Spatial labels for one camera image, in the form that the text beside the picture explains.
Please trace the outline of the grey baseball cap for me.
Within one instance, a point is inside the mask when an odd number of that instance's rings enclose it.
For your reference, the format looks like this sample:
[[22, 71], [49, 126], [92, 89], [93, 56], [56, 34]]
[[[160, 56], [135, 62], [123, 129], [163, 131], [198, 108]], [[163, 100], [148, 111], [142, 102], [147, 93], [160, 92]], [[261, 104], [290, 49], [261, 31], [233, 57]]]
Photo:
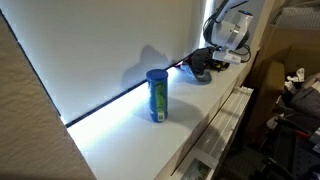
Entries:
[[193, 79], [201, 83], [210, 83], [212, 81], [212, 76], [210, 72], [206, 69], [197, 69], [194, 68], [189, 63], [183, 62], [180, 65], [180, 68]]

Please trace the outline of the dark grey cap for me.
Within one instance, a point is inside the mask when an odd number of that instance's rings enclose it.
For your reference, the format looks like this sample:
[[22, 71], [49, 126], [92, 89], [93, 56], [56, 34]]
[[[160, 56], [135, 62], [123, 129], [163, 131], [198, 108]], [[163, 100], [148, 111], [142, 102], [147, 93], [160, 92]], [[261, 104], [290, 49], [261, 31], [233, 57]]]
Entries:
[[197, 69], [211, 69], [213, 67], [214, 48], [207, 47], [197, 49], [191, 56], [191, 65]]

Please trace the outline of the blue tennis ball can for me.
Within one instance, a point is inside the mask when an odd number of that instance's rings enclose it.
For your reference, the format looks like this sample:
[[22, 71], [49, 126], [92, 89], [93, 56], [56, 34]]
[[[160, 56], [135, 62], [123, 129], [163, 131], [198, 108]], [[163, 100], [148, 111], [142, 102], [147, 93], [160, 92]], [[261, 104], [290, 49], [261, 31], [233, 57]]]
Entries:
[[146, 73], [149, 91], [150, 116], [154, 122], [163, 122], [168, 116], [168, 72], [153, 69]]

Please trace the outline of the cardboard box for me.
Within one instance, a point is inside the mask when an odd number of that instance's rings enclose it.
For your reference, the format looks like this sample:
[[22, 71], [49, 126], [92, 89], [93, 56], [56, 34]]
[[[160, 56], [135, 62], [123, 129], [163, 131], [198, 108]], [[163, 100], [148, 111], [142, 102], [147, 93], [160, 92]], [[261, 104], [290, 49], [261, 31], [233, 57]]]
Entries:
[[305, 77], [320, 72], [320, 8], [284, 8], [263, 35], [248, 85], [259, 101], [275, 101], [288, 74], [305, 69]]

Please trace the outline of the cluttered dark equipment pile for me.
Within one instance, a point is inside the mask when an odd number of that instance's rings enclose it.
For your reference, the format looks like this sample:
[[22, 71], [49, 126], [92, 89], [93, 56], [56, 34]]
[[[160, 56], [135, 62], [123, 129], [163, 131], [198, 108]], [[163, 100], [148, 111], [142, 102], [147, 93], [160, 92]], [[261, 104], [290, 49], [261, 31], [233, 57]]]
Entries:
[[246, 147], [238, 155], [248, 167], [247, 180], [316, 180], [319, 155], [311, 148], [319, 128], [319, 74], [309, 76], [291, 96], [285, 95], [286, 112], [278, 117], [262, 151]]

